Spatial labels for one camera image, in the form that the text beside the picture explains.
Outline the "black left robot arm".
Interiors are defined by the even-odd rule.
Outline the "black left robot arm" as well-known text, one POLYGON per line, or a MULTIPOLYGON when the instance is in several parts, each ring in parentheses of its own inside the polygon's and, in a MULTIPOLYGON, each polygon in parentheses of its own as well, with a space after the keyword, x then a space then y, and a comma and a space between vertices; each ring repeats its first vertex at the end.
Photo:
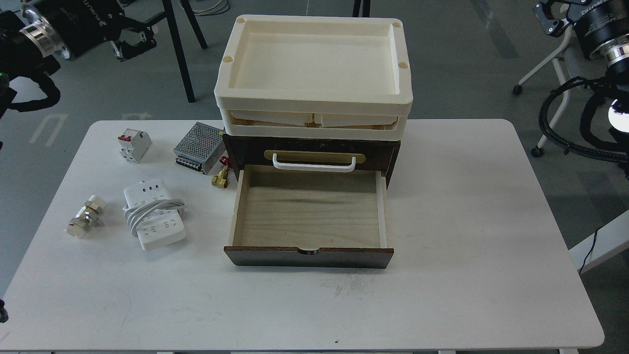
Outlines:
POLYGON ((158 13, 146 22, 128 18, 116 0, 35 0, 23 5, 24 23, 12 11, 1 14, 1 112, 31 112, 53 107, 60 90, 51 75, 60 69, 54 58, 75 60, 101 43, 111 42, 120 61, 155 48, 153 25, 166 17, 158 13), (46 94, 43 99, 15 102, 14 78, 28 78, 46 94))

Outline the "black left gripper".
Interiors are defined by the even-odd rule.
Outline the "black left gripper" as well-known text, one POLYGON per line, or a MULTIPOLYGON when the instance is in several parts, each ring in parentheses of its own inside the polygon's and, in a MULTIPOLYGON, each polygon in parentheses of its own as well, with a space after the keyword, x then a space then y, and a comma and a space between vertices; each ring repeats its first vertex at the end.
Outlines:
POLYGON ((153 19, 140 22, 128 17, 121 17, 116 26, 122 31, 120 38, 112 41, 112 46, 120 62, 136 58, 157 46, 154 38, 153 19))

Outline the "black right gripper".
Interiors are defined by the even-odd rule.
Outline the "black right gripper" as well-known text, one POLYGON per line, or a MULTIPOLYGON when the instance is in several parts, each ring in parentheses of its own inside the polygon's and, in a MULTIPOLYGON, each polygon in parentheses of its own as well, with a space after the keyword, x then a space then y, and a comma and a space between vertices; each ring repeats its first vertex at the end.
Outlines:
POLYGON ((579 20, 580 15, 574 12, 572 7, 575 10, 579 10, 582 5, 582 0, 540 0, 533 6, 533 13, 546 35, 559 37, 568 27, 579 20), (564 18, 558 18, 553 15, 552 7, 555 3, 568 5, 568 13, 564 18))

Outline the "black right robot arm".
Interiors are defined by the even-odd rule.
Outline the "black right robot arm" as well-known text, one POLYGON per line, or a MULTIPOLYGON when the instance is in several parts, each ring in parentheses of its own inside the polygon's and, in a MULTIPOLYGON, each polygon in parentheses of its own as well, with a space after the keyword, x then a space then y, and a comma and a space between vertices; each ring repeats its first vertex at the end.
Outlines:
POLYGON ((580 134, 591 146, 624 152, 628 149, 628 2, 626 0, 540 0, 533 13, 544 33, 562 39, 559 47, 546 56, 532 73, 553 63, 562 85, 562 106, 568 100, 570 85, 582 85, 592 92, 589 108, 583 110, 580 134), (558 60, 571 38, 586 60, 603 59, 606 72, 599 79, 573 78, 562 73, 558 60), (607 119, 613 141, 593 134, 591 121, 597 107, 607 99, 611 106, 607 119))

